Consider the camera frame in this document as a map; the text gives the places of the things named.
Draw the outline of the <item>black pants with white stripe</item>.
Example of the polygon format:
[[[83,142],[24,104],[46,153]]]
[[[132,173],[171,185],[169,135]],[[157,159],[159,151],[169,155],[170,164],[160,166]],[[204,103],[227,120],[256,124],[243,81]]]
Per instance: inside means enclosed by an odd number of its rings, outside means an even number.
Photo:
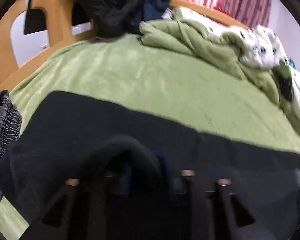
[[[246,196],[274,239],[300,239],[300,155],[200,133],[172,120],[112,102],[56,91],[36,109],[0,160],[0,191],[29,223],[42,215],[68,179],[129,174],[125,239],[165,239],[170,196],[165,152],[252,153]]]

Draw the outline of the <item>grey jeans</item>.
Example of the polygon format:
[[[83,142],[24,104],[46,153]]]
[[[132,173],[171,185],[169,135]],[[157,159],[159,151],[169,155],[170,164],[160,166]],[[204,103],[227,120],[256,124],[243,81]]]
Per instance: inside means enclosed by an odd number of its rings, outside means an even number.
[[[0,91],[0,159],[9,144],[19,138],[22,117],[10,100],[7,90]]]

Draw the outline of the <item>green bed sheet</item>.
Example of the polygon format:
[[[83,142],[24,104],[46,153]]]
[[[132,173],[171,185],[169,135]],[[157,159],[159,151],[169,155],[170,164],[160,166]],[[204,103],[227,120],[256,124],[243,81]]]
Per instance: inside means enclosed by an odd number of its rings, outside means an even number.
[[[199,131],[300,155],[300,130],[270,72],[242,78],[201,59],[145,46],[136,35],[61,45],[30,75],[5,86],[26,127],[41,101],[63,90],[173,119]]]

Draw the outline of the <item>green and white floral quilt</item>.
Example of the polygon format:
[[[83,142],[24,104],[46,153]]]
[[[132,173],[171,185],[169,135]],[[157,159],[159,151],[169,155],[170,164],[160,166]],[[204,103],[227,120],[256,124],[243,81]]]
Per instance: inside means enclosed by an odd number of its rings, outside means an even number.
[[[282,108],[300,135],[300,71],[287,58],[269,28],[224,26],[186,7],[172,19],[141,22],[142,44],[202,59],[240,79],[247,79]]]

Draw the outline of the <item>black jacket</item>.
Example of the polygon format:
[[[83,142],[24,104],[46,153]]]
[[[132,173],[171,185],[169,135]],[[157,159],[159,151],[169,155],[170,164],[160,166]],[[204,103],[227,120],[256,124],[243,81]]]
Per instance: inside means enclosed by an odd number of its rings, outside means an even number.
[[[133,31],[132,21],[144,0],[76,0],[92,19],[101,36],[119,37]]]

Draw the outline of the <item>navy blue garment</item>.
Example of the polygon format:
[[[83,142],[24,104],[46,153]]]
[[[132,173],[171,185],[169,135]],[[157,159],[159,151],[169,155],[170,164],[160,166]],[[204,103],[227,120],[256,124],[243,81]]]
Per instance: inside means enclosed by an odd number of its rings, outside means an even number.
[[[133,27],[138,27],[141,22],[161,19],[171,0],[141,0],[136,14],[131,20]]]

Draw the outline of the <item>wooden bed frame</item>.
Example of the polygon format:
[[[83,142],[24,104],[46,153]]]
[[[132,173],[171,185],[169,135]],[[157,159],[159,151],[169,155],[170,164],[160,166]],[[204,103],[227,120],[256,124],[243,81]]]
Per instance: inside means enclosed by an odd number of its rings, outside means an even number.
[[[75,0],[0,3],[0,91],[11,90],[55,51],[97,35]]]

